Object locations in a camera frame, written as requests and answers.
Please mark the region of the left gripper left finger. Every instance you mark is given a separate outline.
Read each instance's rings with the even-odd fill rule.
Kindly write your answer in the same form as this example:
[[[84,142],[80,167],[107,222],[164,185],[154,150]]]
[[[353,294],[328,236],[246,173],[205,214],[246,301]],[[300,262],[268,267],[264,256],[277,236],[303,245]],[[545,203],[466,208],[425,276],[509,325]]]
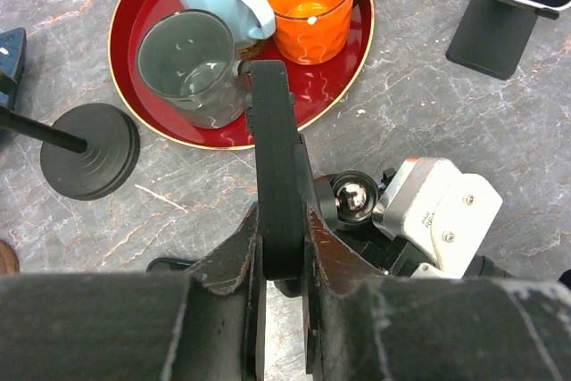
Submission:
[[[4,380],[261,380],[258,209],[179,271],[1,280]]]

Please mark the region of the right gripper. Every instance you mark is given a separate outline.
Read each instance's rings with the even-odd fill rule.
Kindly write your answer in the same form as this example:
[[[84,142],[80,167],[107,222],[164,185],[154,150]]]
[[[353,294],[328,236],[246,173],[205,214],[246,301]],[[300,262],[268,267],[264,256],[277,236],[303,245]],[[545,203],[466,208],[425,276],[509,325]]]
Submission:
[[[389,240],[387,245],[381,247],[368,243],[361,257],[392,277],[411,277],[421,263],[428,262],[423,252],[402,237]]]

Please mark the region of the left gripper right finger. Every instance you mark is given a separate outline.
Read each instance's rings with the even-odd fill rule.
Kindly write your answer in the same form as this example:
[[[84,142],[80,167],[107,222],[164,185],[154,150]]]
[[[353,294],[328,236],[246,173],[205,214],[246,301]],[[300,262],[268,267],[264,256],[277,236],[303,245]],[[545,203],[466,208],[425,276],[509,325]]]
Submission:
[[[305,367],[316,380],[567,380],[557,281],[386,277],[305,210]]]

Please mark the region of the black phone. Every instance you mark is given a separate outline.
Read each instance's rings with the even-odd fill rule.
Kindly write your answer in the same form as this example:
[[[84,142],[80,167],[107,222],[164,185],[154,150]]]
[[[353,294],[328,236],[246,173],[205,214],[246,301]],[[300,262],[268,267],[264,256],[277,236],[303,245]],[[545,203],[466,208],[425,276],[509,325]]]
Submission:
[[[147,273],[184,271],[193,267],[197,260],[184,260],[180,258],[159,257],[150,261],[145,269]]]
[[[302,273],[304,222],[294,147],[299,142],[286,66],[251,62],[251,95],[263,273],[285,280]]]

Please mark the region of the black round-base phone stand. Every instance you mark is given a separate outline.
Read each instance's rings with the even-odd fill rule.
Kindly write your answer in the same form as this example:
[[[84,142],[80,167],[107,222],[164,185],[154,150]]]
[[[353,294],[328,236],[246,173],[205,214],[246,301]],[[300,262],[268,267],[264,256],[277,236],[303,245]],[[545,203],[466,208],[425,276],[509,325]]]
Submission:
[[[40,167],[53,190],[80,201],[103,198],[137,165],[136,123],[110,104],[82,104],[51,126],[1,109],[1,128],[42,142]]]

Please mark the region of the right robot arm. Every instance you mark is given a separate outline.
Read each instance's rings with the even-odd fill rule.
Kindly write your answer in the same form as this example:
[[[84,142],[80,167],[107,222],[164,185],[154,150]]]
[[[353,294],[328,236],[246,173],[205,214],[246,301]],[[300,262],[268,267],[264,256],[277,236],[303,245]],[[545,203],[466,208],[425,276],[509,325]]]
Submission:
[[[385,240],[381,244],[371,241],[354,242],[353,249],[371,266],[389,277],[411,277],[422,263],[427,263],[430,268],[434,267],[429,258],[414,244],[401,237]],[[498,267],[489,258],[476,255],[460,277],[510,278],[513,275]]]

